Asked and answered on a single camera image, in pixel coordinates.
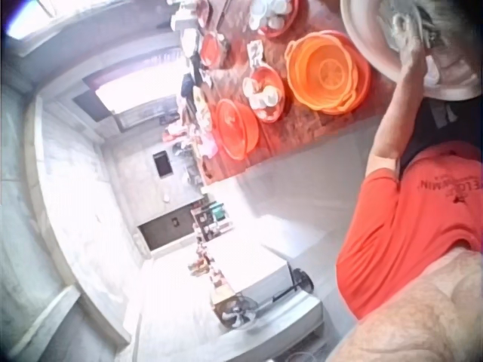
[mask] window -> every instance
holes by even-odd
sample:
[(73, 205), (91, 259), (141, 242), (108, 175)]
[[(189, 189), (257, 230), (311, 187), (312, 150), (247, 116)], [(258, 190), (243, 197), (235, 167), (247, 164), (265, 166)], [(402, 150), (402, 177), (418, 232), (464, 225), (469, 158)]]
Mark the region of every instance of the window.
[(72, 100), (96, 122), (100, 122), (111, 115), (111, 112), (104, 106), (93, 90), (79, 94)]
[(161, 151), (153, 155), (159, 177), (164, 177), (173, 173), (173, 168), (166, 151)]
[(45, 30), (86, 10), (120, 0), (28, 0), (7, 26), (7, 34), (17, 40)]
[(101, 85), (96, 95), (106, 108), (123, 113), (134, 107), (177, 94), (186, 72), (182, 58), (147, 66)]

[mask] hand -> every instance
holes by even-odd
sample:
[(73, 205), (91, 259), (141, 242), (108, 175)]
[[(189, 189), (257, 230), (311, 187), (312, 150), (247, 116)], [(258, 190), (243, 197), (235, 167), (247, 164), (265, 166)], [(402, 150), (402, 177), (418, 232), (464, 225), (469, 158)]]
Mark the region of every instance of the hand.
[(428, 66), (417, 21), (409, 15), (397, 14), (392, 19), (392, 23), (401, 58), (401, 73), (403, 77), (409, 78), (410, 82), (422, 89)]

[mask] white table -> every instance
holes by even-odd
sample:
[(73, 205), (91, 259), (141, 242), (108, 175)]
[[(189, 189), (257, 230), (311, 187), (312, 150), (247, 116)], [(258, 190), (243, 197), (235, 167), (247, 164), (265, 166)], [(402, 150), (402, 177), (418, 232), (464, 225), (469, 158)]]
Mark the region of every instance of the white table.
[(262, 304), (292, 286), (287, 262), (239, 229), (206, 245), (235, 293)]

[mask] orange colander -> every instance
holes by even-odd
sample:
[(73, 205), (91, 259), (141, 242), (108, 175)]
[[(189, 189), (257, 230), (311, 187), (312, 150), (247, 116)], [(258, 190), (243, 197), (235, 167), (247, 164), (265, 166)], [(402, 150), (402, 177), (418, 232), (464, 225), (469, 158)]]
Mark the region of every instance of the orange colander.
[(319, 32), (289, 44), (288, 83), (295, 97), (314, 110), (334, 108), (355, 98), (357, 69), (336, 37)]

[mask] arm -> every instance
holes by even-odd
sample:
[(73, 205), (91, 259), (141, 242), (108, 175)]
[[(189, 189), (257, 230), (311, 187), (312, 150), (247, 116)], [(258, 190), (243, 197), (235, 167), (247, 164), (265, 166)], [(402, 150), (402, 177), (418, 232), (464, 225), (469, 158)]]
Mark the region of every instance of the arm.
[(395, 23), (401, 49), (401, 76), (389, 108), (380, 123), (369, 154), (366, 176), (380, 168), (396, 172), (398, 160), (413, 134), (416, 114), (423, 100), (424, 75), (427, 72), (424, 46), (412, 26)]

